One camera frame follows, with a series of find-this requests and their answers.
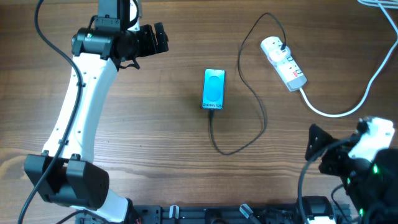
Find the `cyan screen Galaxy smartphone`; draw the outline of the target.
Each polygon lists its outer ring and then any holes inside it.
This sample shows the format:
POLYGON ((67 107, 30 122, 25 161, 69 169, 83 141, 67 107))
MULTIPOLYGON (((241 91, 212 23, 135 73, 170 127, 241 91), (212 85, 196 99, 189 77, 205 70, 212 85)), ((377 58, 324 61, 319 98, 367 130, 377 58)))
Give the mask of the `cyan screen Galaxy smartphone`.
POLYGON ((203 79, 201 107, 206 110, 222 110, 224 105, 225 70, 206 69, 203 79))

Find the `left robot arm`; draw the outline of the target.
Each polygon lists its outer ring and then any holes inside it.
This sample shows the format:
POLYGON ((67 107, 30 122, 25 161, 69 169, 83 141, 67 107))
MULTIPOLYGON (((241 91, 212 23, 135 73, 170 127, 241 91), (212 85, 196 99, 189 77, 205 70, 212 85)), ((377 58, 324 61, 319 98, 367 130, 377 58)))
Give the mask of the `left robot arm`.
POLYGON ((99 119, 118 72, 169 49, 162 23, 140 25, 141 11, 138 0, 98 3, 89 25, 72 38, 72 72, 56 125, 42 152, 25 159, 32 195, 97 222, 142 222, 132 201, 112 191, 109 174, 93 163, 99 119))

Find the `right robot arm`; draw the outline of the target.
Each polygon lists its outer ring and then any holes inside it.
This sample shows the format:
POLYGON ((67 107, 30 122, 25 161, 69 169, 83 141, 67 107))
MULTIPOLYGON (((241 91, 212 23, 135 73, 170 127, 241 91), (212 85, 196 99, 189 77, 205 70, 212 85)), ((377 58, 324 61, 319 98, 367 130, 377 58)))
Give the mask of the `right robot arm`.
POLYGON ((307 169, 321 159, 320 173, 340 178, 359 223, 397 223, 397 149, 390 147, 394 133, 394 123, 378 117, 359 120, 355 132, 344 139, 335 139, 312 124, 297 187, 302 220, 313 223, 331 217, 316 211, 319 205, 312 203, 312 197, 302 195, 307 169))

